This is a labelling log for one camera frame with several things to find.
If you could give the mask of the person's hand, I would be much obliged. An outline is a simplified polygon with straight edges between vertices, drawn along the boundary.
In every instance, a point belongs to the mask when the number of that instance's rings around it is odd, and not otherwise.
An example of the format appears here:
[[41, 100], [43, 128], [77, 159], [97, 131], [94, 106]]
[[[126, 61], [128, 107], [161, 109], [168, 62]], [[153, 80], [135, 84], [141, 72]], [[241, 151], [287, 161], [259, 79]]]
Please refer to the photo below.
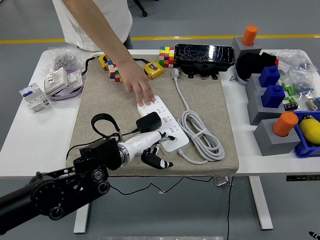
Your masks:
[[149, 78], [132, 58], [117, 60], [116, 65], [126, 90], [135, 94], [136, 102], [139, 106], [144, 103], [150, 105], [151, 102], [155, 101]]

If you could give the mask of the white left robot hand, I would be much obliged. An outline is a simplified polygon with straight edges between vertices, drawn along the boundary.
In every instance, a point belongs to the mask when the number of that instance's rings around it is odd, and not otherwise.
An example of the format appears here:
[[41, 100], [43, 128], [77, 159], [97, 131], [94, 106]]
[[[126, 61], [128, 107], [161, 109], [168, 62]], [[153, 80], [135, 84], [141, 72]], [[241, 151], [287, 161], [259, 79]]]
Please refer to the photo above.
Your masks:
[[146, 165], [162, 170], [171, 168], [172, 162], [165, 161], [157, 156], [160, 149], [159, 143], [161, 139], [175, 140], [174, 136], [168, 135], [166, 132], [152, 131], [140, 133], [129, 140], [119, 143], [118, 149], [122, 159], [122, 166], [129, 164], [134, 157], [141, 156], [141, 160]]

